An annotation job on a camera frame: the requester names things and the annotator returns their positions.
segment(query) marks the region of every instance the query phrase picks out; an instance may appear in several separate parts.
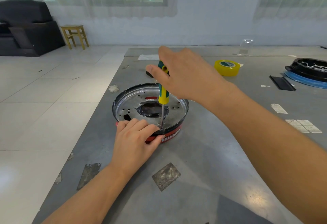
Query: hand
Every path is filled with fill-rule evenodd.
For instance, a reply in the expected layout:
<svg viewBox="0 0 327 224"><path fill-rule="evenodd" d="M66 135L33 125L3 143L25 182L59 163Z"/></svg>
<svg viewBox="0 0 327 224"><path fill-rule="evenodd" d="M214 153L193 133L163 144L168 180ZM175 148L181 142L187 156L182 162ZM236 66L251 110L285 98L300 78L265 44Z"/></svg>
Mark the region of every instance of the hand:
<svg viewBox="0 0 327 224"><path fill-rule="evenodd" d="M169 48L161 46L159 58L166 65L170 75L156 65L147 65L146 70L179 99L186 98L205 105L206 99L217 94L224 96L234 86L190 49L184 48L174 53Z"/></svg>
<svg viewBox="0 0 327 224"><path fill-rule="evenodd" d="M150 158L165 135L158 135L150 144L146 139L159 128L146 120L121 121L117 126L115 145L110 164L126 177L134 173Z"/></svg>

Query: fingernail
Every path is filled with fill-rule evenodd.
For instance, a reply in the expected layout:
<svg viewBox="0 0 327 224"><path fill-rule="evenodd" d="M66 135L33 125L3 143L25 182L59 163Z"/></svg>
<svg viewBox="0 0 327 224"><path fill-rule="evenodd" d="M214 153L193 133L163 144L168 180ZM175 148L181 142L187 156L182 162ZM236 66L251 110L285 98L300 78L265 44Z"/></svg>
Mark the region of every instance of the fingernail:
<svg viewBox="0 0 327 224"><path fill-rule="evenodd" d="M151 66L151 65L147 65L147 66L145 67L145 69L146 69L149 73L151 73L152 66Z"/></svg>

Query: yellow tape roll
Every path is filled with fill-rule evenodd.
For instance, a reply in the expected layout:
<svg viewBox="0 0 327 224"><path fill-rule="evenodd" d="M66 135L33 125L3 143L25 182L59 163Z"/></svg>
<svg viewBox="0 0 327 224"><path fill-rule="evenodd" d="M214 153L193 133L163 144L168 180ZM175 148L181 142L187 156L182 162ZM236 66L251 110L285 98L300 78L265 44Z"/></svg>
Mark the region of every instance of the yellow tape roll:
<svg viewBox="0 0 327 224"><path fill-rule="evenodd" d="M214 65L214 68L222 76L236 76L240 67L241 66L237 62L228 60L218 60Z"/></svg>

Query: black sofa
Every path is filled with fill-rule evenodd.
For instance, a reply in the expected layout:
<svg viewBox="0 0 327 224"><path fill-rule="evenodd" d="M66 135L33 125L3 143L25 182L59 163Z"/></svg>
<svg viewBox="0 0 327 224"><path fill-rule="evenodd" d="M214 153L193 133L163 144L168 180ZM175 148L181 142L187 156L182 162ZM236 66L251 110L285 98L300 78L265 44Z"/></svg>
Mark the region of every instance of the black sofa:
<svg viewBox="0 0 327 224"><path fill-rule="evenodd" d="M44 2L0 2L0 56L39 57L65 45Z"/></svg>

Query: white wall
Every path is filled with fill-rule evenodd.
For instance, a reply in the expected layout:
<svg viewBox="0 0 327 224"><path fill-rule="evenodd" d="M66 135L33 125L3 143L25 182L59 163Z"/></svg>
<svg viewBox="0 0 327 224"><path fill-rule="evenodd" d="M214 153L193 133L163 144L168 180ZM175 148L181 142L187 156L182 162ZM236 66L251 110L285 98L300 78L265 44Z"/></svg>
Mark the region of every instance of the white wall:
<svg viewBox="0 0 327 224"><path fill-rule="evenodd" d="M327 45L327 21L253 20L259 0L178 0L174 17L108 18L58 23L84 24L91 44Z"/></svg>

